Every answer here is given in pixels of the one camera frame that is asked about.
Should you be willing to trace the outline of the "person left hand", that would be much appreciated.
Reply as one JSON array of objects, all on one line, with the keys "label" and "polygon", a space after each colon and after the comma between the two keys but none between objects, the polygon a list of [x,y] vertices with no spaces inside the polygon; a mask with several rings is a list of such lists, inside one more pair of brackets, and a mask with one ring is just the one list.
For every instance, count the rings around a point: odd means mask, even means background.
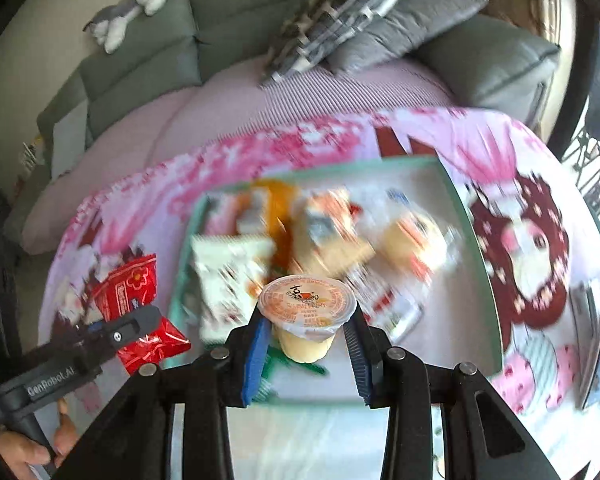
[{"label": "person left hand", "polygon": [[[59,426],[54,435],[56,458],[59,467],[79,440],[76,425],[69,416],[68,403],[64,398],[57,402]],[[10,471],[19,480],[35,479],[32,466],[48,465],[52,460],[50,452],[31,439],[16,432],[0,431],[0,454]]]}]

